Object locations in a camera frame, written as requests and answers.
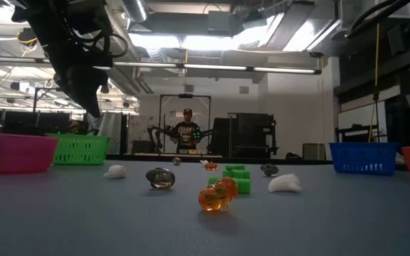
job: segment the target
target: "white plastic piece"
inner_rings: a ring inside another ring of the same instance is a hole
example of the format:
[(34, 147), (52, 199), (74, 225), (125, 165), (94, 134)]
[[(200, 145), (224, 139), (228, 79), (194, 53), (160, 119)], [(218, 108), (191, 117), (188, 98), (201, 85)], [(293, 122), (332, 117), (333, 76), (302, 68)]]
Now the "white plastic piece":
[(126, 178), (126, 168), (120, 165), (111, 166), (108, 172), (104, 174), (105, 178)]
[(268, 184), (268, 191), (291, 191), (300, 192), (302, 187), (300, 186), (300, 180), (295, 174), (282, 175), (274, 178)]

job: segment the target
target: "graphic t-shirt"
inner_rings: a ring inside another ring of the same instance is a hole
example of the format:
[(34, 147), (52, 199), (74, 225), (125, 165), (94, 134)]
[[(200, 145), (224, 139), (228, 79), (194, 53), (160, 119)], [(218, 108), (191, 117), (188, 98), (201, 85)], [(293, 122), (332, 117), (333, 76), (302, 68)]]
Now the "graphic t-shirt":
[(174, 131), (179, 134), (177, 149), (196, 149), (192, 134), (194, 130), (198, 128), (199, 125), (193, 122), (178, 123), (174, 128)]

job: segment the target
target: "green basket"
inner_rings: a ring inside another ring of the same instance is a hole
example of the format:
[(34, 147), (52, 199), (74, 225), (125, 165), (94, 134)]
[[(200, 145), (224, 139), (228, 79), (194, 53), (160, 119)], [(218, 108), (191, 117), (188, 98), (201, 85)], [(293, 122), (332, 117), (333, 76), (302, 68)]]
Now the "green basket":
[(109, 137), (71, 134), (46, 134), (59, 138), (53, 164), (102, 165), (107, 153)]

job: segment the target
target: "man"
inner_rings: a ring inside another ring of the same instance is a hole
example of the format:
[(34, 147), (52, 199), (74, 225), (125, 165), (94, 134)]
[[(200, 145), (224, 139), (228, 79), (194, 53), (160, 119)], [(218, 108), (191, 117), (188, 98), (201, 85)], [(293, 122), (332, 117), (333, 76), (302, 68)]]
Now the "man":
[(173, 132), (175, 134), (179, 134), (178, 138), (170, 137), (177, 145), (177, 153), (179, 153), (180, 149), (196, 149), (196, 145), (200, 142), (200, 139), (194, 139), (193, 133), (194, 130), (199, 129), (199, 125), (192, 122), (192, 110), (186, 108), (183, 111), (184, 121), (178, 123), (175, 128), (173, 128)]

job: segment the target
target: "blue basket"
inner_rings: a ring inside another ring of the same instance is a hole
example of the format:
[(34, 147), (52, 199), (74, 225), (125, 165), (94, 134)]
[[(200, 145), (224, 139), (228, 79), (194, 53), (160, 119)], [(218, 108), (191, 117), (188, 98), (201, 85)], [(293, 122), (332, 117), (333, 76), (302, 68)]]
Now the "blue basket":
[(397, 143), (330, 143), (335, 171), (393, 175)]

